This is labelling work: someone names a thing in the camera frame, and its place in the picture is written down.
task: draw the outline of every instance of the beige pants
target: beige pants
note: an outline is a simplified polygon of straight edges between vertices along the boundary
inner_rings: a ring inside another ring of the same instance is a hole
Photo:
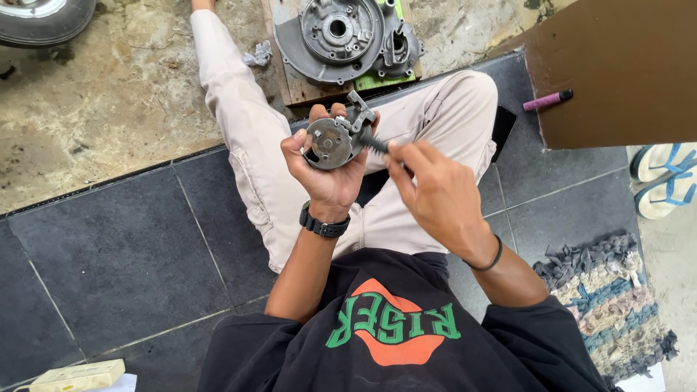
[[[206,104],[215,115],[247,216],[261,232],[269,267],[280,272],[300,231],[300,208],[309,199],[288,172],[280,142],[288,121],[266,102],[229,32],[208,10],[191,15]],[[491,141],[498,94],[483,73],[461,71],[409,96],[373,108],[381,113],[377,136],[401,143],[425,139],[447,157],[471,167],[477,182],[496,145]],[[371,153],[366,174],[384,169]],[[388,180],[365,208],[351,207],[351,224],[334,257],[363,247],[407,254],[447,252],[419,227]]]

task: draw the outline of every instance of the rug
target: rug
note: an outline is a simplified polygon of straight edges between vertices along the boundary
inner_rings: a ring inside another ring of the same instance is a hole
[[[677,336],[659,318],[636,237],[612,236],[579,249],[552,247],[535,272],[576,318],[583,343],[609,389],[678,351]]]

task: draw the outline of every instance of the power strip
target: power strip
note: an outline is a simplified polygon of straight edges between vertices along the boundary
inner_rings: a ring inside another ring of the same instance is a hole
[[[30,385],[15,389],[29,392],[82,392],[111,386],[123,373],[123,359],[53,369],[39,376]]]

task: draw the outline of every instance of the white sandal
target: white sandal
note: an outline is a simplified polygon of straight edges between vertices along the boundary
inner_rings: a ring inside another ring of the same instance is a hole
[[[641,149],[631,162],[631,176],[651,182],[667,172],[681,173],[695,158],[697,143],[652,144]]]
[[[634,198],[636,211],[646,219],[661,219],[677,206],[692,202],[697,188],[697,163],[669,179],[644,188]]]

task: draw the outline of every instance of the bracelet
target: bracelet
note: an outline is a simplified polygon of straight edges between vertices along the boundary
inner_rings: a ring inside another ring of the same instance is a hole
[[[496,240],[498,241],[498,252],[496,253],[496,257],[493,259],[493,262],[488,267],[477,268],[475,266],[472,266],[472,264],[465,262],[465,259],[462,259],[462,261],[465,262],[465,264],[469,265],[470,268],[475,270],[475,271],[484,272],[484,271],[488,271],[488,270],[492,269],[493,266],[495,266],[496,263],[498,263],[498,260],[501,258],[501,253],[503,252],[503,243],[501,242],[501,238],[499,236],[497,236],[496,234],[494,234],[493,236],[496,237]]]

